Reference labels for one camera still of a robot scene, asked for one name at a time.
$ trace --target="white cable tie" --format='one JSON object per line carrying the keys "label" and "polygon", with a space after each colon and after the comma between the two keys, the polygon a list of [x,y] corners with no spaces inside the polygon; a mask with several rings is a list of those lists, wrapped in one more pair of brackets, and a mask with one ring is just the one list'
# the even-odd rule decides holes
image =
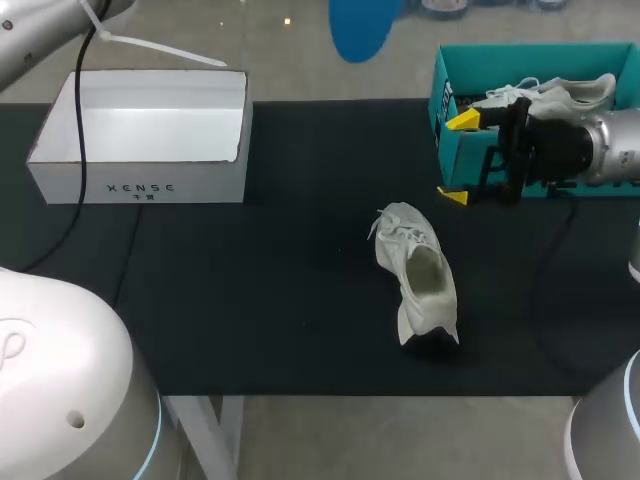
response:
{"label": "white cable tie", "polygon": [[179,50],[173,47],[167,47],[166,45],[161,45],[159,43],[148,42],[147,40],[140,40],[137,38],[131,37],[122,37],[120,35],[112,35],[110,32],[105,30],[104,26],[100,22],[100,19],[97,17],[96,13],[91,8],[91,5],[87,3],[87,0],[78,0],[84,11],[91,19],[91,23],[96,28],[96,32],[101,40],[105,42],[121,42],[121,43],[129,43],[131,45],[138,45],[139,47],[151,48],[153,50],[159,50],[161,52],[168,53],[170,55],[176,55],[178,57],[188,58],[189,60],[194,60],[200,63],[206,63],[207,65],[213,65],[214,67],[226,67],[227,64],[221,62],[220,60],[215,60],[213,58],[203,57],[202,55],[196,55],[195,53],[185,52],[184,50]]}

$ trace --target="table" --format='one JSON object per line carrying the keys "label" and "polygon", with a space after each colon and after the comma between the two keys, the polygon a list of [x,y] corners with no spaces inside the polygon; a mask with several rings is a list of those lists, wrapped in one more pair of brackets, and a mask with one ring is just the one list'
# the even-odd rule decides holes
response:
{"label": "table", "polygon": [[[44,111],[0,110],[9,268],[71,214],[44,205],[23,165]],[[87,206],[38,273],[113,305],[161,393],[236,395],[236,411],[246,394],[585,393],[640,345],[640,285],[627,272],[640,202],[578,202],[531,318],[533,271],[568,203],[449,203],[435,193],[428,125],[424,100],[258,103],[244,205]],[[366,239],[376,210],[395,201],[438,233],[457,286],[459,347],[437,333],[398,346],[397,282]],[[183,410],[197,398],[182,397],[192,402]],[[234,428],[222,434],[235,442]]]}

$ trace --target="shoelace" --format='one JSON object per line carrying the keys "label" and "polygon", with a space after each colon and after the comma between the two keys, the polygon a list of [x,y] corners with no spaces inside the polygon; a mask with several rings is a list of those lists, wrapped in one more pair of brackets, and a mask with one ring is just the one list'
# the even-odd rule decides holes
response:
{"label": "shoelace", "polygon": [[[529,88],[523,88],[524,85],[533,83]],[[505,98],[507,103],[513,103],[519,97],[525,97],[530,100],[536,100],[541,97],[537,90],[540,87],[540,81],[535,77],[527,77],[515,87],[513,85],[505,85],[502,88],[487,91],[487,98]]]}
{"label": "shoelace", "polygon": [[371,231],[369,232],[367,240],[371,238],[371,235],[373,235],[373,232],[376,230],[376,228],[378,228],[378,226],[382,222],[382,219],[386,218],[390,221],[391,225],[384,229],[381,228],[380,231],[378,231],[378,238],[380,238],[380,240],[396,244],[406,244],[406,242],[401,242],[397,239],[397,237],[403,237],[405,240],[414,242],[418,245],[423,245],[428,249],[438,253],[438,259],[440,263],[442,262],[442,259],[440,258],[440,249],[438,248],[437,244],[427,238],[425,233],[420,229],[421,227],[419,225],[415,225],[412,223],[405,223],[401,225],[400,218],[397,215],[385,212],[384,210],[378,210],[378,212],[380,213],[380,216],[376,219],[375,222],[373,222],[373,225],[371,225]]}

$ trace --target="teal box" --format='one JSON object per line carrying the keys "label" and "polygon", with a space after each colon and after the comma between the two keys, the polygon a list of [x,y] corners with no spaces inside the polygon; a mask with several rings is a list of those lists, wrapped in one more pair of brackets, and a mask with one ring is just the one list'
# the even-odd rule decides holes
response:
{"label": "teal box", "polygon": [[[456,100],[484,97],[487,90],[517,85],[526,77],[546,82],[555,77],[595,80],[605,73],[618,79],[616,110],[640,107],[640,50],[630,43],[447,45],[441,46],[429,103],[431,128],[445,186],[476,185],[494,131],[452,131],[448,120],[458,115]],[[491,173],[489,182],[504,179]],[[640,182],[590,187],[566,182],[562,188],[582,197],[640,196]],[[544,197],[547,186],[525,187],[523,197]]]}

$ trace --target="white box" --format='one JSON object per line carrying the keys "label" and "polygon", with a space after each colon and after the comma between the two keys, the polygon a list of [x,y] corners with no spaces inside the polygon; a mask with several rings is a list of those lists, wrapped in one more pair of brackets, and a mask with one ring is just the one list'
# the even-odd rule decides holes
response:
{"label": "white box", "polygon": [[[47,203],[76,203],[80,192],[74,78],[67,78],[27,161]],[[83,72],[86,203],[242,202],[248,92],[244,72]]]}

